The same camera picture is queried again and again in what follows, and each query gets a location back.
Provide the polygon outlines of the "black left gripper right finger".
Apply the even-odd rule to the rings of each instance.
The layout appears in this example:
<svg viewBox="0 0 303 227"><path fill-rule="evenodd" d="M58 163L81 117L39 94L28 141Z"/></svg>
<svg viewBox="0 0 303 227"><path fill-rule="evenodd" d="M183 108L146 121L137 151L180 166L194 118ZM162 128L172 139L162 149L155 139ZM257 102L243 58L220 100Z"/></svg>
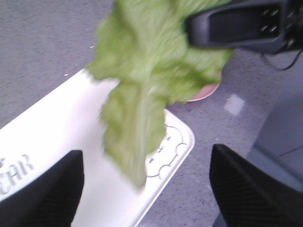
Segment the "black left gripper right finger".
<svg viewBox="0 0 303 227"><path fill-rule="evenodd" d="M224 144L214 144L211 188L228 227L301 227L303 194Z"/></svg>

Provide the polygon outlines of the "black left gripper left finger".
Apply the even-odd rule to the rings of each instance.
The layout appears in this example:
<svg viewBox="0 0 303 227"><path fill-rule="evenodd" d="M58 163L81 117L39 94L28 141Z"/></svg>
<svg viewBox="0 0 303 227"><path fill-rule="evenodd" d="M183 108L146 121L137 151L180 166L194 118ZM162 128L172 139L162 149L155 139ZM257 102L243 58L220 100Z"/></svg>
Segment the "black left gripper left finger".
<svg viewBox="0 0 303 227"><path fill-rule="evenodd" d="M83 153L72 150L0 203L2 227L69 227L84 186Z"/></svg>

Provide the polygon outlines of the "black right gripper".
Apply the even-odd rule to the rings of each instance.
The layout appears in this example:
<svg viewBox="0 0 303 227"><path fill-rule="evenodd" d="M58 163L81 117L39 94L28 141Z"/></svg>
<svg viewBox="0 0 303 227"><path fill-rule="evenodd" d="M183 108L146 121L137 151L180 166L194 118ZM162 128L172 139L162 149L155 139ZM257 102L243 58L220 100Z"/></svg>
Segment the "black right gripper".
<svg viewBox="0 0 303 227"><path fill-rule="evenodd" d="M202 10L186 19L196 47L242 47L277 53L285 41L285 0L238 0Z"/></svg>

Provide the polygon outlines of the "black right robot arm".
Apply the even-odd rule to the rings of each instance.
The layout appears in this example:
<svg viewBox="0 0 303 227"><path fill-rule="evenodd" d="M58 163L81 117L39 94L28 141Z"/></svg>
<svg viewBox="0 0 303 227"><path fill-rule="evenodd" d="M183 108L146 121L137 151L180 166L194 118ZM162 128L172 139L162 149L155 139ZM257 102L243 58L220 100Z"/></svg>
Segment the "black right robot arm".
<svg viewBox="0 0 303 227"><path fill-rule="evenodd" d="M301 0L233 0L186 19L195 47L244 48L277 54L303 47Z"/></svg>

